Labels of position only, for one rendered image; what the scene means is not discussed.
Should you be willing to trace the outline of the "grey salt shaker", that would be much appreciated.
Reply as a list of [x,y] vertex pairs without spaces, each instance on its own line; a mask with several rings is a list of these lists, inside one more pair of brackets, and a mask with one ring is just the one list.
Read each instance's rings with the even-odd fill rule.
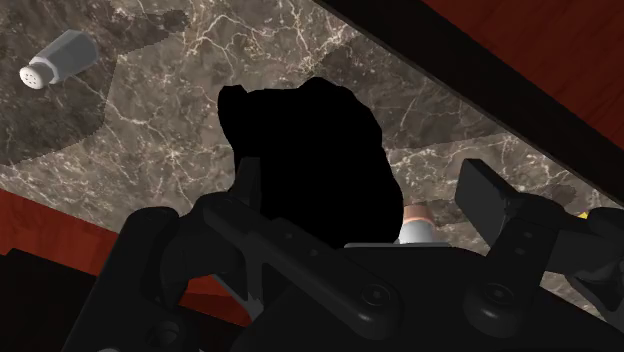
[[85,32],[66,30],[19,70],[21,81],[39,90],[83,72],[99,59],[96,42]]

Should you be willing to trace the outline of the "white cylinder with copper band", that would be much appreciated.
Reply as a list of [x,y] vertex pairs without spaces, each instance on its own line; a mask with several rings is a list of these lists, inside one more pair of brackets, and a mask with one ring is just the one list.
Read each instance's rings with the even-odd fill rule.
[[396,243],[431,243],[435,241],[435,222],[430,209],[425,205],[418,204],[405,206],[403,223]]

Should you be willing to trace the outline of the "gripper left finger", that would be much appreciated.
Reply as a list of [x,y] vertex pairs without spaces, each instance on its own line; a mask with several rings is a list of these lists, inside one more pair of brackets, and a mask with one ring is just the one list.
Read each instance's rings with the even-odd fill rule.
[[201,334],[177,307],[190,279],[235,272],[246,279],[245,308],[265,308],[270,266],[359,336],[391,337],[402,303],[391,285],[301,228],[258,212],[261,163],[241,162],[228,192],[202,196],[179,230],[168,207],[133,212],[69,334],[63,352],[199,352]]

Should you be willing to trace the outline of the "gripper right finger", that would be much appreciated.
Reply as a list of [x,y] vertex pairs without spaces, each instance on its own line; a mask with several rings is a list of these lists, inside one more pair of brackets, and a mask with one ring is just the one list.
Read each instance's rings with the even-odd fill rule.
[[490,247],[464,300],[475,328],[497,338],[518,334],[544,273],[554,272],[624,333],[624,209],[573,216],[551,199],[517,191],[480,159],[463,161],[455,202]]

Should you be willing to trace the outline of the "black lumpy object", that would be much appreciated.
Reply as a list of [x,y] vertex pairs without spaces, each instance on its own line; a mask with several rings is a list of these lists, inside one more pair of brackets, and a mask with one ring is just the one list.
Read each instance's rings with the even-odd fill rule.
[[347,88],[313,77],[292,89],[225,86],[218,118],[234,162],[261,161],[261,213],[333,248],[394,242],[403,195],[371,110]]

